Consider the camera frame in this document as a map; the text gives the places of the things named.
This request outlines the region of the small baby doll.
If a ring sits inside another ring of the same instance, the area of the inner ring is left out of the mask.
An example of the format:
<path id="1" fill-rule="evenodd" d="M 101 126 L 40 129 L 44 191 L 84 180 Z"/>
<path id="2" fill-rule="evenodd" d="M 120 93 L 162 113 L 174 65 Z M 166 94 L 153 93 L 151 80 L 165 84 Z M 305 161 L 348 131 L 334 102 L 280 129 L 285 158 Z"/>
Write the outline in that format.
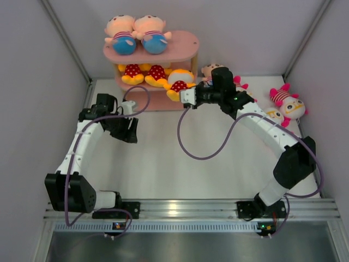
<path id="1" fill-rule="evenodd" d="M 224 67 L 222 64 L 212 63 L 207 66 L 201 68 L 201 73 L 203 74 L 202 81 L 204 81 L 207 85 L 212 85 L 212 71 L 216 68 Z"/>

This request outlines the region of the yellow plush red dotted dress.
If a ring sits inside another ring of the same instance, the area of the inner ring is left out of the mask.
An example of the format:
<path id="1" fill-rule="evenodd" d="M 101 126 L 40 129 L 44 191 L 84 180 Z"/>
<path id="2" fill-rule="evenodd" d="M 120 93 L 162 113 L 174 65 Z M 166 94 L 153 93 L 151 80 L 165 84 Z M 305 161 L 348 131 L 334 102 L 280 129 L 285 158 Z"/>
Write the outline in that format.
<path id="1" fill-rule="evenodd" d="M 118 70 L 123 74 L 121 80 L 127 85 L 138 85 L 144 81 L 144 75 L 139 64 L 119 64 Z"/>

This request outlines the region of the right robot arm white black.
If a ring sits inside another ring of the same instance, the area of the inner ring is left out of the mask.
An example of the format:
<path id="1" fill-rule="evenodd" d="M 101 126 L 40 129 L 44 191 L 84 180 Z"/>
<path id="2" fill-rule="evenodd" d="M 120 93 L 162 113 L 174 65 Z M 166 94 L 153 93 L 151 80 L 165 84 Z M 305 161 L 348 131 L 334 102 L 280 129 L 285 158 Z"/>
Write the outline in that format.
<path id="1" fill-rule="evenodd" d="M 212 85 L 203 82 L 181 91 L 183 104 L 197 108 L 202 104 L 217 104 L 221 111 L 242 123 L 256 134 L 275 154 L 278 162 L 268 184 L 257 193 L 246 209 L 240 211 L 242 219 L 266 217 L 290 189 L 307 178 L 316 169 L 316 144 L 311 137 L 301 139 L 275 123 L 257 105 L 246 91 L 238 91 L 233 74 L 226 67 L 212 71 Z"/>

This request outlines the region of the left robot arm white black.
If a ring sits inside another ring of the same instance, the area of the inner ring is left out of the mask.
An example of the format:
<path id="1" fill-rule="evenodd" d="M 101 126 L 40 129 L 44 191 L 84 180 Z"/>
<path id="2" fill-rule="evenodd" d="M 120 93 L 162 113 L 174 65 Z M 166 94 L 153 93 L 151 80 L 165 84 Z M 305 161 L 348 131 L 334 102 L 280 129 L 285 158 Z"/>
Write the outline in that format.
<path id="1" fill-rule="evenodd" d="M 116 97 L 99 94 L 95 104 L 79 113 L 68 153 L 57 170 L 45 177 L 45 187 L 55 211 L 90 213 L 104 209 L 111 218 L 122 214 L 120 194 L 97 190 L 86 178 L 93 151 L 105 132 L 120 141 L 137 143 L 138 119 L 130 117 L 137 107 L 136 102 L 123 100 L 120 112 L 115 106 Z"/>

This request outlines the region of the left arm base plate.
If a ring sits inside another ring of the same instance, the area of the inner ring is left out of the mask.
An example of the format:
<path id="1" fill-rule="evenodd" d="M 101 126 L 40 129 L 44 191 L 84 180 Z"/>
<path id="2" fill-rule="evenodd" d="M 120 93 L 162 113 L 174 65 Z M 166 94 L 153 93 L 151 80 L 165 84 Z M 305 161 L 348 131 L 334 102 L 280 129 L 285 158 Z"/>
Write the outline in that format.
<path id="1" fill-rule="evenodd" d="M 99 209 L 92 213 L 93 219 L 139 219 L 141 203 L 139 201 L 122 202 L 119 208 Z"/>

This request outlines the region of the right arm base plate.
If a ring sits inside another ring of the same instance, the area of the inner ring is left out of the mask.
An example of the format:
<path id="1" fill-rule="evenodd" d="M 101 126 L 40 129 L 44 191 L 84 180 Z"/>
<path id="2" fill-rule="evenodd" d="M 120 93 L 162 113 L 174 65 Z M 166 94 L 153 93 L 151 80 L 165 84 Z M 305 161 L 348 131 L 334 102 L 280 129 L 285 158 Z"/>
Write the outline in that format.
<path id="1" fill-rule="evenodd" d="M 286 211 L 285 204 L 281 200 L 271 206 L 263 206 L 262 204 L 250 200 L 237 202 L 238 218 L 246 221 L 259 218 L 285 218 Z"/>

